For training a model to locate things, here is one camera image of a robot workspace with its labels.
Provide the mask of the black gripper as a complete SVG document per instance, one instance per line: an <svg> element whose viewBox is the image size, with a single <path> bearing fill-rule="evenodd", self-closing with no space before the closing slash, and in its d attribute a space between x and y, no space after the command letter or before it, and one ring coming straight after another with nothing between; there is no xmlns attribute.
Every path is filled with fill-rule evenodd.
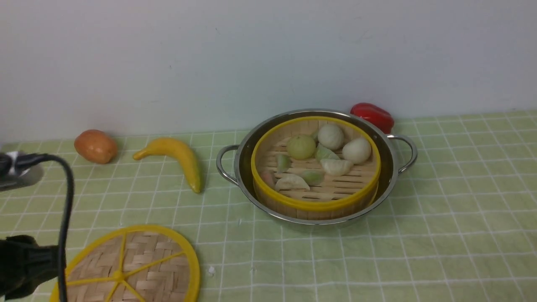
<svg viewBox="0 0 537 302"><path fill-rule="evenodd" d="M58 273L59 247L39 245L34 237L16 235L0 241L0 295L5 300L33 294Z"/></svg>

